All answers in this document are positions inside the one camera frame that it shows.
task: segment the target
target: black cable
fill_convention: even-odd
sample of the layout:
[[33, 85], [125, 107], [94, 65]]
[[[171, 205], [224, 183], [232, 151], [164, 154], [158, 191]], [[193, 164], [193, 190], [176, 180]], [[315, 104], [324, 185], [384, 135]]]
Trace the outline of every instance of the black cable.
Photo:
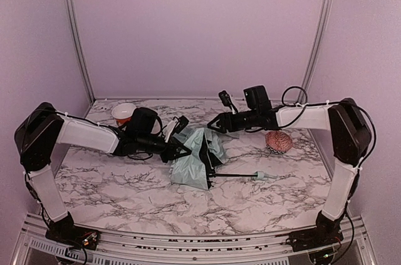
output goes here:
[[148, 160], [148, 159], [153, 157], [153, 154], [152, 153], [148, 153], [148, 157], [145, 157], [145, 158], [136, 158], [136, 157], [132, 157], [131, 155], [127, 155], [127, 157], [132, 159], [132, 160]]
[[370, 115], [368, 114], [368, 112], [366, 110], [364, 110], [362, 107], [360, 107], [360, 106], [358, 106], [356, 104], [350, 103], [348, 101], [334, 101], [334, 102], [329, 102], [329, 103], [314, 103], [314, 104], [309, 104], [308, 107], [320, 107], [320, 106], [324, 106], [324, 105], [334, 105], [334, 104], [349, 105], [351, 107], [355, 107], [356, 109], [360, 110], [368, 118], [370, 126], [372, 127], [372, 132], [373, 132], [372, 147], [370, 148], [370, 150], [366, 154], [366, 156], [363, 157], [362, 161], [359, 163], [358, 168], [360, 168], [362, 166], [362, 163], [364, 163], [364, 161], [366, 161], [366, 159], [372, 154], [373, 150], [376, 147], [377, 133], [376, 133], [375, 124], [373, 123], [372, 118], [370, 117]]
[[245, 129], [245, 132], [247, 133], [255, 133], [255, 132], [260, 132], [263, 130], [263, 128], [258, 128], [258, 129]]
[[[300, 86], [296, 86], [296, 85], [291, 86], [291, 87], [287, 88], [287, 89], [284, 91], [283, 95], [281, 96], [281, 103], [282, 103], [284, 106], [286, 106], [286, 107], [296, 107], [296, 105], [289, 105], [289, 104], [285, 103], [285, 101], [284, 101], [285, 94], [286, 94], [289, 90], [292, 90], [293, 88], [297, 88], [297, 89], [301, 90], [301, 91], [305, 94], [305, 104], [307, 104], [307, 103], [308, 103], [308, 94], [307, 94], [306, 90], [305, 90], [304, 88], [302, 88], [302, 87], [300, 87]], [[291, 126], [293, 123], [295, 123], [295, 121], [297, 121], [297, 120], [300, 118], [300, 116], [302, 116], [302, 114], [304, 113], [304, 111], [306, 110], [307, 107], [321, 107], [321, 106], [325, 106], [325, 105], [334, 105], [334, 104], [349, 105], [349, 106], [351, 106], [351, 107], [355, 107], [356, 109], [360, 110], [360, 111], [368, 118], [369, 123], [370, 123], [370, 126], [372, 127], [372, 132], [373, 132], [373, 143], [372, 143], [372, 147], [370, 148], [370, 150], [369, 150], [369, 152], [366, 154], [366, 156], [364, 156], [364, 157], [362, 158], [362, 161], [358, 164], [358, 168], [360, 168], [360, 167], [362, 166], [362, 163], [364, 163], [364, 161], [366, 161], [366, 159], [369, 158], [369, 156], [372, 154], [373, 150], [374, 150], [375, 147], [376, 147], [377, 133], [376, 133], [375, 124], [373, 123], [373, 120], [372, 120], [372, 118], [370, 117], [370, 115], [368, 114], [368, 112], [367, 112], [365, 109], [363, 109], [362, 107], [360, 107], [360, 106], [358, 106], [358, 105], [356, 105], [356, 104], [350, 103], [350, 102], [348, 102], [348, 101], [333, 101], [333, 102], [328, 102], [328, 103], [323, 102], [323, 103], [307, 104], [307, 105], [305, 105], [305, 106], [303, 107], [302, 111], [299, 113], [299, 115], [298, 115], [293, 121], [291, 121], [290, 123], [288, 123], [288, 124], [286, 124], [286, 125], [284, 125], [284, 126], [280, 126], [280, 127], [278, 127], [278, 128], [279, 128], [279, 129], [282, 129], [282, 128], [286, 128], [286, 127]]]
[[49, 222], [46, 220], [46, 218], [44, 218], [44, 207], [43, 207], [43, 204], [40, 203], [40, 206], [41, 206], [41, 208], [42, 208], [42, 211], [41, 211], [42, 219], [43, 219], [44, 223], [46, 224], [46, 226], [48, 227], [48, 229], [50, 229]]
[[293, 86], [290, 86], [289, 88], [287, 88], [287, 89], [284, 91], [284, 93], [281, 95], [281, 103], [282, 103], [285, 107], [291, 107], [291, 106], [293, 106], [293, 105], [290, 105], [290, 104], [285, 103], [285, 101], [284, 101], [284, 98], [285, 98], [287, 92], [290, 91], [290, 90], [292, 90], [293, 88], [296, 88], [296, 89], [302, 91], [303, 94], [305, 95], [305, 103], [308, 102], [308, 93], [306, 92], [306, 90], [305, 90], [304, 88], [298, 86], [298, 85], [293, 85]]
[[305, 106], [302, 108], [301, 112], [298, 114], [298, 116], [295, 117], [294, 120], [292, 120], [291, 122], [289, 122], [289, 123], [286, 124], [286, 125], [279, 126], [278, 129], [287, 128], [287, 127], [291, 126], [292, 124], [294, 124], [294, 123], [302, 116], [302, 114], [305, 112], [306, 107], [307, 107], [307, 105], [305, 105]]
[[78, 243], [78, 242], [76, 242], [76, 241], [73, 241], [73, 240], [68, 240], [68, 242], [74, 244], [74, 246], [73, 246], [72, 248], [76, 248], [75, 246], [78, 246], [80, 249], [82, 249], [83, 254], [85, 255], [85, 260], [83, 261], [82, 265], [86, 265], [87, 262], [88, 262], [88, 253], [86, 252], [85, 247], [83, 247], [82, 244], [80, 244], [80, 243]]
[[302, 91], [302, 92], [304, 93], [304, 95], [305, 95], [305, 102], [304, 102], [305, 106], [302, 108], [301, 112], [298, 114], [298, 116], [295, 117], [294, 120], [292, 120], [291, 122], [289, 122], [289, 123], [286, 124], [286, 125], [279, 126], [278, 129], [287, 128], [287, 127], [291, 126], [292, 124], [294, 124], [294, 123], [302, 116], [302, 114], [303, 114], [303, 113], [305, 112], [305, 110], [306, 110], [306, 107], [307, 107], [306, 104], [308, 103], [308, 93], [306, 92], [306, 90], [305, 90], [304, 88], [302, 88], [302, 87], [300, 87], [300, 86], [298, 86], [298, 85], [290, 86], [289, 88], [287, 88], [287, 89], [284, 91], [284, 93], [281, 95], [281, 103], [282, 103], [285, 107], [295, 107], [295, 106], [296, 106], [296, 104], [293, 104], [293, 105], [287, 104], [287, 103], [285, 102], [285, 100], [284, 100], [284, 98], [285, 98], [287, 92], [290, 91], [290, 90], [292, 90], [292, 89], [294, 89], [294, 88], [296, 88], [296, 89], [298, 89], [298, 90], [300, 90], [300, 91]]
[[345, 215], [348, 218], [348, 220], [350, 221], [350, 224], [352, 226], [351, 241], [350, 241], [349, 245], [346, 247], [346, 249], [344, 250], [344, 252], [341, 254], [341, 256], [339, 256], [337, 259], [335, 259], [333, 262], [331, 262], [331, 265], [336, 264], [346, 254], [346, 252], [350, 250], [350, 248], [352, 246], [353, 238], [355, 237], [355, 226], [353, 225], [352, 219], [351, 219], [350, 215], [348, 215], [347, 211], [345, 211]]
[[93, 121], [91, 121], [91, 120], [88, 120], [88, 119], [86, 119], [86, 118], [80, 118], [80, 117], [76, 117], [76, 116], [73, 116], [73, 115], [66, 115], [65, 113], [61, 113], [61, 112], [59, 112], [59, 111], [57, 111], [57, 110], [47, 110], [47, 109], [34, 110], [34, 111], [29, 115], [29, 117], [28, 117], [28, 119], [26, 120], [26, 123], [25, 123], [25, 133], [24, 133], [24, 137], [23, 137], [23, 141], [22, 141], [22, 145], [21, 145], [20, 154], [22, 154], [23, 149], [24, 149], [24, 146], [25, 146], [25, 140], [26, 140], [26, 133], [27, 133], [28, 125], [29, 125], [29, 123], [31, 123], [32, 115], [33, 115], [34, 113], [36, 113], [36, 112], [55, 113], [55, 114], [57, 114], [57, 115], [61, 115], [61, 116], [64, 116], [64, 117], [68, 117], [68, 118], [72, 118], [72, 119], [77, 119], [77, 120], [82, 120], [82, 121], [88, 122], [88, 123], [90, 123], [90, 124], [92, 124], [92, 125], [94, 125], [94, 126], [105, 127], [105, 128], [110, 129], [109, 126], [102, 125], [102, 124], [97, 124], [97, 123], [95, 123], [95, 122], [93, 122]]

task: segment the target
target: light blue cloth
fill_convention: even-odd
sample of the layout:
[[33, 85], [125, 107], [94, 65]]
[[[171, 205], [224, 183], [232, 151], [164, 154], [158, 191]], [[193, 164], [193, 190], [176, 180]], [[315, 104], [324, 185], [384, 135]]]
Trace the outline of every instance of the light blue cloth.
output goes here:
[[173, 161], [171, 181], [175, 184], [190, 185], [196, 188], [207, 190], [207, 178], [205, 164], [199, 157], [202, 141], [206, 138], [206, 145], [222, 163], [226, 155], [217, 134], [208, 128], [185, 127], [174, 137], [192, 150], [191, 155], [178, 158]]

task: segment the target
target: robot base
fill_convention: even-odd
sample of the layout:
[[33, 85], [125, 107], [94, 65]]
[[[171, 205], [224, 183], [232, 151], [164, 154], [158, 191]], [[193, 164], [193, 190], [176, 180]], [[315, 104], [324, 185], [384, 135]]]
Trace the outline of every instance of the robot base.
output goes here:
[[316, 228], [292, 232], [289, 234], [286, 243], [291, 245], [294, 252], [297, 252], [336, 244], [338, 241], [344, 240], [340, 226], [333, 229], [332, 233], [323, 239], [319, 239], [316, 235]]
[[95, 250], [98, 245], [100, 232], [95, 229], [74, 225], [70, 213], [58, 222], [50, 222], [46, 238], [59, 243], [73, 246], [75, 249]]

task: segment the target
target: lavender wall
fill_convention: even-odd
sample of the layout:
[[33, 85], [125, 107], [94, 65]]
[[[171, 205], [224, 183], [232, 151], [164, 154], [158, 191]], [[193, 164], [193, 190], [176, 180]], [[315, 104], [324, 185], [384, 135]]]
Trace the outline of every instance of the lavender wall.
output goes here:
[[[352, 208], [362, 213], [379, 264], [401, 260], [400, 83], [401, 0], [334, 0], [310, 96], [352, 96], [375, 122], [377, 148]], [[331, 157], [329, 135], [317, 136]]]
[[23, 184], [14, 131], [42, 101], [77, 115], [88, 101], [64, 0], [0, 0], [0, 34], [0, 260], [9, 264], [26, 212], [36, 205]]
[[97, 97], [301, 84], [322, 0], [75, 0]]

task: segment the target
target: marble tabletop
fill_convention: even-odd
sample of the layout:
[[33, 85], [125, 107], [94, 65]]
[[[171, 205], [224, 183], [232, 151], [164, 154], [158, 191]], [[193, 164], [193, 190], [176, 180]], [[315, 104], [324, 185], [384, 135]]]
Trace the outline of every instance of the marble tabletop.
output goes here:
[[[219, 100], [98, 100], [87, 118], [115, 125], [111, 110], [132, 102], [148, 107], [167, 123], [185, 115], [189, 126], [204, 127], [228, 111]], [[242, 110], [245, 103], [240, 102]], [[149, 234], [250, 234], [308, 226], [323, 207], [330, 178], [307, 130], [287, 130], [294, 147], [269, 153], [266, 132], [219, 135], [227, 162], [218, 173], [264, 171], [274, 181], [213, 179], [210, 190], [171, 184], [170, 164], [158, 155], [138, 161], [71, 147], [56, 175], [61, 196], [76, 223]]]

